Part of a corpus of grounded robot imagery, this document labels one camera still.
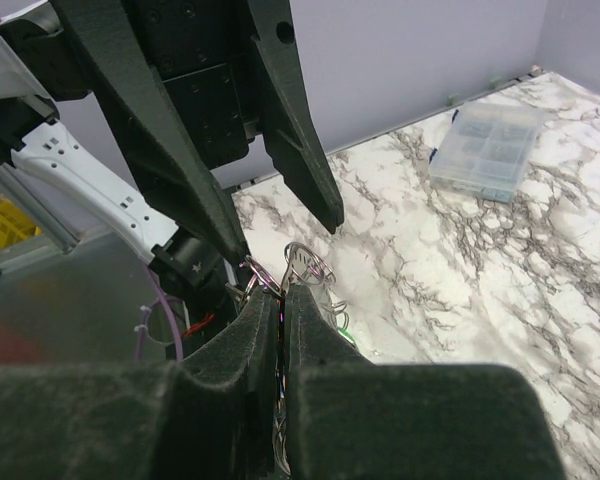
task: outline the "screw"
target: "screw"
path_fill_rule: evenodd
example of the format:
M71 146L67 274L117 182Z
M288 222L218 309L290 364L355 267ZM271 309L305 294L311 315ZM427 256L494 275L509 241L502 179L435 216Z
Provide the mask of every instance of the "screw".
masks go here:
M165 72L173 70L173 58L169 56L164 56L160 59L160 68Z
M160 17L160 13L157 10L149 10L147 12L147 20L149 20L149 23L157 25L158 23L160 23L161 19L162 18Z
M193 8L193 5L190 4L189 2L184 2L182 4L182 7L180 8L180 10L182 11L182 14L187 18L192 18L196 14L196 11Z

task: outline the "key ring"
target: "key ring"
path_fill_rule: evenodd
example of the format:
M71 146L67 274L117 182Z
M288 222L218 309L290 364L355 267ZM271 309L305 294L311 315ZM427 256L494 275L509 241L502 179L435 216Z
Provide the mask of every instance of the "key ring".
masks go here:
M251 277L251 280L245 289L245 298L250 296L251 291L255 288L256 282L254 281L254 278L256 278L267 291L273 294L274 297L276 297L278 300L282 300L283 294L280 284L275 278L273 278L273 275L271 275L267 269L260 265L260 263L258 263L251 255L247 255L245 257L245 261L244 263L240 264L240 267L249 267L254 275Z
M299 242L291 242L284 247L284 259L291 268L291 272L306 285L320 285L323 282L335 283L335 275L331 267L315 252ZM294 266L294 261L300 259L304 263L305 271L300 273Z

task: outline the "gray wall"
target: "gray wall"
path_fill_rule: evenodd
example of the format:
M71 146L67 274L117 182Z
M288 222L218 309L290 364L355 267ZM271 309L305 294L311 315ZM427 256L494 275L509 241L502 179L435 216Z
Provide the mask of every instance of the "gray wall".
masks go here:
M600 94L600 0L549 0L537 61Z
M11 13L31 0L0 0ZM533 63L547 0L291 0L309 106L327 151L405 125L510 79ZM105 164L128 175L93 99L63 121ZM227 186L273 172L258 141L215 173ZM73 206L68 215L81 221Z

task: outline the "marble surface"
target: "marble surface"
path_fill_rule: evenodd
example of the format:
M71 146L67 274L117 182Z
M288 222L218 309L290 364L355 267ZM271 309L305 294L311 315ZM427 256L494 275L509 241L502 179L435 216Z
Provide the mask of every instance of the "marble surface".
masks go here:
M234 200L278 278L291 240L333 266L363 354L516 368L570 478L600 479L600 97L549 73L481 101L547 112L510 205L431 188L428 157L451 112L330 159L346 209L334 236L280 177Z

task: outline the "clear plastic organizer box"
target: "clear plastic organizer box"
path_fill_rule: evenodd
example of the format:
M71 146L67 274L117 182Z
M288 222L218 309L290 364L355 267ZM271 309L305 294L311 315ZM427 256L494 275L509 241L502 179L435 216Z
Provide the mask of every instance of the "clear plastic organizer box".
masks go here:
M431 184L510 202L543 119L544 112L531 107L464 105L429 164Z

